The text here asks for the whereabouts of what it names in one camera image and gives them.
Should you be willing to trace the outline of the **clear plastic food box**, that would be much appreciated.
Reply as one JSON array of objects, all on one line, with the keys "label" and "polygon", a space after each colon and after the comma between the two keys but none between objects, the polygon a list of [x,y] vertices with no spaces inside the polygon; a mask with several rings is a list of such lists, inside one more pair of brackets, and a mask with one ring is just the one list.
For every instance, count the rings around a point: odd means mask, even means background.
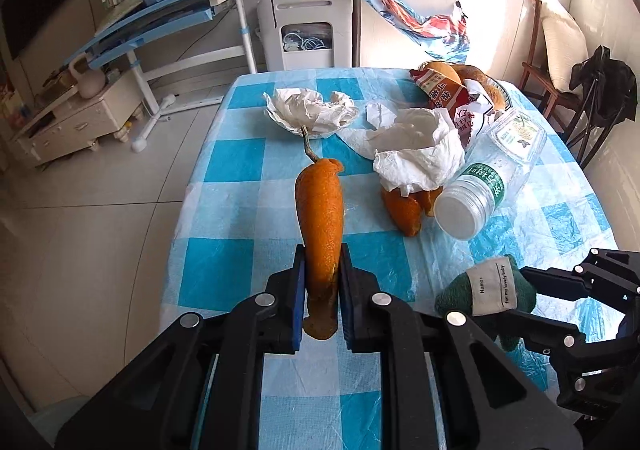
[{"label": "clear plastic food box", "polygon": [[527,113],[511,108],[491,126],[495,144],[520,164],[533,165],[547,140],[547,133]]}]

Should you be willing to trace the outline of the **black folding chair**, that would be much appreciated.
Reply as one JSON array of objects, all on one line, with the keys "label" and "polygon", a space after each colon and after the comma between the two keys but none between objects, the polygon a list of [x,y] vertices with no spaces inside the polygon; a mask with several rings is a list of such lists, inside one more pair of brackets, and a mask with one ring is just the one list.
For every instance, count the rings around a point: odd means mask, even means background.
[{"label": "black folding chair", "polygon": [[636,119],[638,84],[634,71],[598,46],[590,58],[572,67],[570,89],[582,88],[578,109],[562,139],[568,149],[579,145],[576,163],[586,168],[615,125]]}]

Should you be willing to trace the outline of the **colourful hanging kite bag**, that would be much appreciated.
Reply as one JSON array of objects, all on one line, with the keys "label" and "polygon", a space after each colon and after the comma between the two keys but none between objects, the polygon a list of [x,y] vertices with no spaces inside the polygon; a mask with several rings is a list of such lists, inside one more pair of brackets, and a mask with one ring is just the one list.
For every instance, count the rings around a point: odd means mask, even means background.
[{"label": "colourful hanging kite bag", "polygon": [[468,18],[460,0],[449,14],[423,16],[402,0],[364,0],[383,20],[417,43],[434,60],[464,63],[470,51]]}]

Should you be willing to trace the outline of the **orange carrot plush toy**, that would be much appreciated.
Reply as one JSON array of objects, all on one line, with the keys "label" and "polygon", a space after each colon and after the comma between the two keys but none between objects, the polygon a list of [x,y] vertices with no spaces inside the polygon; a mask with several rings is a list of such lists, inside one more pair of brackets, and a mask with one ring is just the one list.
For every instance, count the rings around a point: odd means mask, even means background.
[{"label": "orange carrot plush toy", "polygon": [[310,145],[309,131],[300,129],[311,164],[295,182],[295,206],[305,248],[307,311],[303,328],[316,340],[337,330],[337,270],[344,231],[341,162],[321,158]]}]

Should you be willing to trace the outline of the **pink kettlebell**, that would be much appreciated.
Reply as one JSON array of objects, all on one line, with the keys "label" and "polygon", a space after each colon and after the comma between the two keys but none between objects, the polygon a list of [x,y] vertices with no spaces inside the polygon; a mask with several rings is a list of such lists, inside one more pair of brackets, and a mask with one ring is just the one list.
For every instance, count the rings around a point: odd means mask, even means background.
[{"label": "pink kettlebell", "polygon": [[94,98],[106,85],[106,76],[101,69],[92,69],[87,67],[85,72],[79,72],[77,65],[85,61],[89,62],[88,55],[85,53],[78,54],[68,64],[70,75],[76,80],[77,92],[85,100]]}]

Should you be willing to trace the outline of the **white air purifier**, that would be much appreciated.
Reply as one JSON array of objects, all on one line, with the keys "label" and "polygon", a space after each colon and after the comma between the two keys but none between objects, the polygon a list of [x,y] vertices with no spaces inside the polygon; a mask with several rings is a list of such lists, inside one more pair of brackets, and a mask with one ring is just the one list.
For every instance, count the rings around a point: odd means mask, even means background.
[{"label": "white air purifier", "polygon": [[352,66],[352,0],[260,0],[257,15],[271,72]]}]

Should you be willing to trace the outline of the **clear plastic water bottle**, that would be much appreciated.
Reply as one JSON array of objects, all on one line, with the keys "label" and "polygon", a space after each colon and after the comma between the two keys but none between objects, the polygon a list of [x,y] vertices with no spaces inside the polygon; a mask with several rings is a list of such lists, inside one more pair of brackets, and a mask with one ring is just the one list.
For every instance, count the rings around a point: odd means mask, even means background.
[{"label": "clear plastic water bottle", "polygon": [[500,149],[474,153],[437,196],[434,217],[454,239],[471,240],[524,184],[528,168]]}]

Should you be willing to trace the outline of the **white tissue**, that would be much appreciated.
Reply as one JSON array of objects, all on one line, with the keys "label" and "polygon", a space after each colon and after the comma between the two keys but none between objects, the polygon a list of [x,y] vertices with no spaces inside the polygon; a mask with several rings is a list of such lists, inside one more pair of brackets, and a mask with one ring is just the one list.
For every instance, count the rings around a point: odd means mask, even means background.
[{"label": "white tissue", "polygon": [[381,103],[366,106],[368,129],[337,132],[352,150],[370,159],[382,188],[407,197],[447,183],[464,164],[459,131],[442,108],[409,107],[393,112]]}]

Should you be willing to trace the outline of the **blue checkered tablecloth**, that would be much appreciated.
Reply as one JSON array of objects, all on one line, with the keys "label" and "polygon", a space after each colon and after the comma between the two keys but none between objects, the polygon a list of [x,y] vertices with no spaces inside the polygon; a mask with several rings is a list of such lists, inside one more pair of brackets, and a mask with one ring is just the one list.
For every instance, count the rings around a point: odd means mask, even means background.
[{"label": "blue checkered tablecloth", "polygon": [[[245,75],[232,84],[196,161],[167,264],[160,321],[183,312],[230,311],[293,265],[300,243],[294,183],[308,165],[304,144],[272,121],[266,98],[278,89],[342,92],[359,107],[389,110],[423,104],[403,69],[303,69]],[[402,235],[381,197],[378,175],[340,138],[314,151],[343,164],[344,239],[352,263],[383,291],[431,312],[451,280],[485,259],[510,255],[520,266],[570,269],[591,248],[611,248],[614,234],[572,154],[549,133],[515,199],[462,242],[425,218]],[[269,356],[262,382],[259,444],[264,449],[375,449],[381,443],[380,359],[350,352],[342,334],[307,337],[292,356]]]}]

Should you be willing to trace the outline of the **white tv cabinet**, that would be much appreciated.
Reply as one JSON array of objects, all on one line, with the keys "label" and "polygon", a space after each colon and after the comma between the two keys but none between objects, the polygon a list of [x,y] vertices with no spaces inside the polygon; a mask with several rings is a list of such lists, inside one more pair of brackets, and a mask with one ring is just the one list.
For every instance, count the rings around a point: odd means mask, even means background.
[{"label": "white tv cabinet", "polygon": [[76,88],[70,89],[18,130],[10,140],[10,149],[27,167],[88,149],[97,139],[119,132],[142,101],[130,70],[90,100],[81,98]]}]

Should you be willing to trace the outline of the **green plush toy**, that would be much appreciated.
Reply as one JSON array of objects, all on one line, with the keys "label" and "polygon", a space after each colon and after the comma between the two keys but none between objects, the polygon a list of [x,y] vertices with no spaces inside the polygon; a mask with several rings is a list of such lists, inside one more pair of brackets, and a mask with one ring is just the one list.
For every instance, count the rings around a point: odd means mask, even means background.
[{"label": "green plush toy", "polygon": [[518,337],[498,330],[491,314],[508,310],[531,313],[537,303],[536,289],[522,276],[512,255],[486,259],[459,274],[435,299],[441,317],[461,311],[492,339],[500,340],[505,352],[518,347]]}]

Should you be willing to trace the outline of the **blue study desk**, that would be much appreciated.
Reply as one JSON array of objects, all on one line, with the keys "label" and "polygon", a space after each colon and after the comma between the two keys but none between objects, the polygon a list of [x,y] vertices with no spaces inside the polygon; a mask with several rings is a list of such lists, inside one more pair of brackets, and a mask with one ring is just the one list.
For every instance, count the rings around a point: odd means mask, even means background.
[{"label": "blue study desk", "polygon": [[[175,62],[147,72],[142,69],[136,54],[136,51],[142,46],[191,27],[207,24],[225,9],[234,9],[238,14],[239,33],[242,38],[242,43],[239,46],[227,46],[227,48],[195,54],[189,58],[179,58]],[[210,98],[194,103],[178,104],[173,94],[168,94],[163,100],[158,101],[150,86],[152,80],[240,56],[245,58],[249,72],[252,74],[257,72],[244,0],[163,0],[157,2],[152,6],[131,13],[97,32],[91,40],[75,51],[64,65],[72,67],[78,58],[86,58],[89,68],[98,69],[122,56],[128,60],[130,70],[134,73],[134,79],[142,92],[145,108],[150,114],[149,121],[139,136],[131,143],[131,150],[136,153],[142,152],[148,146],[149,135],[161,119],[187,110],[199,110],[219,103],[216,98]]]}]

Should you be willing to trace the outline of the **white cushion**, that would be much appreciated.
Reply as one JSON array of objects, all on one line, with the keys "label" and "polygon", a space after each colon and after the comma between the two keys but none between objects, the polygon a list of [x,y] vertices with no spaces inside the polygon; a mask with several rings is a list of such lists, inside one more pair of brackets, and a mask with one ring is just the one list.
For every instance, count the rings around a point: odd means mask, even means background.
[{"label": "white cushion", "polygon": [[547,52],[548,73],[556,90],[577,93],[570,89],[570,78],[575,65],[589,58],[586,38],[574,17],[559,0],[533,0],[539,10],[534,32],[541,28]]}]

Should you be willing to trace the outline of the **red white snack bag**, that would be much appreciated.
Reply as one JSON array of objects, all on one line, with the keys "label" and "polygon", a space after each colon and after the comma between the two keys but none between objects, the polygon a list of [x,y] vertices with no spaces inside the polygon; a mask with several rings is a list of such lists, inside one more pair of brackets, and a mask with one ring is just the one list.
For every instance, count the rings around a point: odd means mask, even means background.
[{"label": "red white snack bag", "polygon": [[409,70],[409,76],[426,94],[430,110],[446,110],[459,132],[465,149],[475,137],[495,120],[494,109],[488,94],[476,81],[466,80],[458,84],[436,70],[420,67]]}]

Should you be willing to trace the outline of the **white paper wrapper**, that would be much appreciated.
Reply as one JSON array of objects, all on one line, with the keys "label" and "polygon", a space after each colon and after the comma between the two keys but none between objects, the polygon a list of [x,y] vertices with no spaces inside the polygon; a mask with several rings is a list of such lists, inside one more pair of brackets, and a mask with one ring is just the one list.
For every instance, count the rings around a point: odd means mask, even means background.
[{"label": "white paper wrapper", "polygon": [[265,114],[284,130],[303,136],[305,128],[311,139],[326,139],[349,127],[360,110],[346,93],[333,91],[326,100],[318,91],[306,88],[276,89],[264,92]]}]

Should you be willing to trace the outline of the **wooden chair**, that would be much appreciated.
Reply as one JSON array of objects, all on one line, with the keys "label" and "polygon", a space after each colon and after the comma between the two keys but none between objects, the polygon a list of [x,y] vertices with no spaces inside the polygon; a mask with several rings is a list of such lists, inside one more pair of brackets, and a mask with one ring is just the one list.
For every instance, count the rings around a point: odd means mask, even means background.
[{"label": "wooden chair", "polygon": [[[529,98],[533,98],[539,102],[538,110],[545,118],[549,119],[550,117],[554,117],[561,125],[561,128],[565,129],[566,124],[561,121],[558,110],[561,107],[567,108],[567,110],[578,110],[578,96],[570,92],[561,92],[556,89],[552,84],[547,67],[536,66],[534,64],[538,36],[541,30],[541,1],[532,0],[532,5],[534,10],[533,29],[532,34],[530,35],[526,60],[522,63],[523,70],[518,87],[521,92]],[[533,78],[533,80],[535,80],[542,88],[541,94],[526,90],[526,84],[529,82],[530,78]]]}]

